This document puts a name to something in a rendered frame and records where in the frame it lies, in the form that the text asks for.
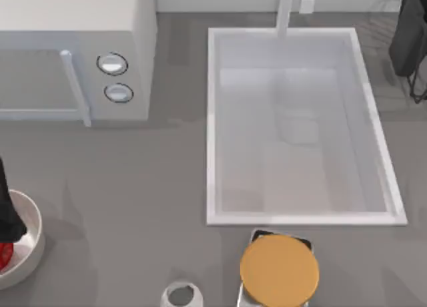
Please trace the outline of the grey base with black corners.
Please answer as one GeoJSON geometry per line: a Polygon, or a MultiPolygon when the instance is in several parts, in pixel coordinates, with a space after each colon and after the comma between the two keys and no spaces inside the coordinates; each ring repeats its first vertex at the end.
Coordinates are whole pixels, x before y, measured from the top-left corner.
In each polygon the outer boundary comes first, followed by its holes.
{"type": "MultiPolygon", "coordinates": [[[[271,229],[265,229],[265,228],[254,228],[251,232],[251,236],[248,244],[252,244],[257,239],[260,239],[264,236],[269,236],[269,235],[285,235],[285,236],[289,236],[291,238],[297,239],[299,242],[303,243],[305,247],[307,247],[312,253],[314,253],[313,245],[311,241],[309,241],[308,239],[301,238],[289,233],[280,232],[278,230],[271,230],[271,229]]],[[[252,297],[247,293],[246,289],[244,288],[243,282],[241,282],[239,287],[236,307],[262,307],[262,306],[252,299],[252,297]]]]}

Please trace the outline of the orange round disc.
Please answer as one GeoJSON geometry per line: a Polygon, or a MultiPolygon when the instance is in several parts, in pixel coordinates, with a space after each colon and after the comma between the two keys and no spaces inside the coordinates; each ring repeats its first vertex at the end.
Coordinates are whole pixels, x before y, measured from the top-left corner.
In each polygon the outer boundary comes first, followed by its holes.
{"type": "Polygon", "coordinates": [[[320,268],[303,242],[270,234],[244,250],[240,278],[248,296],[263,307],[302,307],[318,289],[320,268]]]}

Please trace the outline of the small round microwave knob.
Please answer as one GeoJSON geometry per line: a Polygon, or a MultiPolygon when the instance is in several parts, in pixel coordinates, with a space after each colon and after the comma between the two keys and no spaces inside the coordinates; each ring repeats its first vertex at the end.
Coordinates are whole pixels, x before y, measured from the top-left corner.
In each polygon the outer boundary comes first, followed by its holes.
{"type": "Polygon", "coordinates": [[[104,95],[113,103],[127,103],[133,99],[132,88],[124,83],[114,83],[108,85],[103,90],[104,95]]]}

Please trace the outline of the microwave oven door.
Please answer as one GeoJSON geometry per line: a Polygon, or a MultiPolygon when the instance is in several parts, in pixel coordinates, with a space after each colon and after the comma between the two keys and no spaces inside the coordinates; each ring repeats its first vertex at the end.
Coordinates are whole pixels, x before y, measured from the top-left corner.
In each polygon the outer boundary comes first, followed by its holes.
{"type": "Polygon", "coordinates": [[[0,49],[0,121],[83,121],[58,49],[0,49]]]}

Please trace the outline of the red round fruit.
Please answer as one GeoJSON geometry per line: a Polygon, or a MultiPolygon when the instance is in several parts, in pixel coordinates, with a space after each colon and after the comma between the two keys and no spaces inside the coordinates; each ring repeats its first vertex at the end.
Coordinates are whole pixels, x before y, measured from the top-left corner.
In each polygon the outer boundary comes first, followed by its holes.
{"type": "Polygon", "coordinates": [[[14,254],[14,243],[0,243],[0,273],[9,265],[14,254]]]}

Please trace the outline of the large round microwave knob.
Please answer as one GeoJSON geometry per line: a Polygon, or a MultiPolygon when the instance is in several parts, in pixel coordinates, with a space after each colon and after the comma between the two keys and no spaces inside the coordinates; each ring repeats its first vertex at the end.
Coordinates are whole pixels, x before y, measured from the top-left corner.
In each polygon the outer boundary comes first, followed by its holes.
{"type": "Polygon", "coordinates": [[[118,76],[124,74],[128,70],[129,63],[126,58],[119,53],[109,52],[97,57],[96,66],[106,75],[118,76]]]}

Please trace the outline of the grey white cup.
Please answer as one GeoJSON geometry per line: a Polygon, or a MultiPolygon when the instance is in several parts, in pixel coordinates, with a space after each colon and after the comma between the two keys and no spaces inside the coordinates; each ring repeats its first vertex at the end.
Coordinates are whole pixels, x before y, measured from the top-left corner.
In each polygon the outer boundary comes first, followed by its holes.
{"type": "Polygon", "coordinates": [[[175,281],[163,291],[159,307],[204,307],[203,295],[195,284],[175,281]]]}

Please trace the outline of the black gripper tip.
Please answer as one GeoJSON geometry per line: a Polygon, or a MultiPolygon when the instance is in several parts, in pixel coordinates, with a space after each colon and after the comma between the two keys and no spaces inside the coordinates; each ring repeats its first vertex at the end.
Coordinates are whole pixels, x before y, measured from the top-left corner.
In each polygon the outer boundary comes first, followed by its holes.
{"type": "Polygon", "coordinates": [[[17,213],[0,157],[0,243],[17,243],[27,233],[27,226],[17,213]]]}

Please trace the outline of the white bowl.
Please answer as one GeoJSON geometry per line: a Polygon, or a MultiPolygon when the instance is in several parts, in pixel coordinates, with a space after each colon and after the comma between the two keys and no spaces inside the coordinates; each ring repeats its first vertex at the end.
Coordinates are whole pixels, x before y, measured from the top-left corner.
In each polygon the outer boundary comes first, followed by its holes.
{"type": "Polygon", "coordinates": [[[10,263],[0,270],[0,291],[29,277],[38,267],[45,249],[43,219],[39,207],[23,192],[10,189],[9,194],[27,227],[27,233],[14,245],[10,263]]]}

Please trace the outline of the white sink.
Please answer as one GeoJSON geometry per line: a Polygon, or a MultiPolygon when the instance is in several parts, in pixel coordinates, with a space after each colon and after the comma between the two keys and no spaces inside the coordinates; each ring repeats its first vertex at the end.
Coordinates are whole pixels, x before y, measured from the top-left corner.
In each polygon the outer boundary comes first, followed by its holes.
{"type": "Polygon", "coordinates": [[[407,224],[354,28],[211,28],[207,47],[207,224],[407,224]]]}

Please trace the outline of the tall white tap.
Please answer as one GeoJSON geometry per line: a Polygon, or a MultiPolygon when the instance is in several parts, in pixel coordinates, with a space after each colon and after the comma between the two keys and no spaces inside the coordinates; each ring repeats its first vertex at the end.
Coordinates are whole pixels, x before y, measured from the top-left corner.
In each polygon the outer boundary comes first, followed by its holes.
{"type": "Polygon", "coordinates": [[[293,0],[279,0],[276,17],[276,33],[279,38],[286,36],[293,0]]]}

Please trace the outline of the pale microwave oven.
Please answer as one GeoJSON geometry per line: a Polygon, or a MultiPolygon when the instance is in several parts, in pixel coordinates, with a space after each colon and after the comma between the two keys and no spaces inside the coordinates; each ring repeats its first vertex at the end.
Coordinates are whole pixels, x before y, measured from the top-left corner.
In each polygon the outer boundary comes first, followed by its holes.
{"type": "Polygon", "coordinates": [[[66,49],[96,123],[145,121],[153,79],[155,0],[0,0],[0,49],[66,49]],[[101,72],[99,55],[119,53],[129,63],[118,76],[101,72]],[[104,88],[124,83],[133,99],[113,103],[104,88]]]}

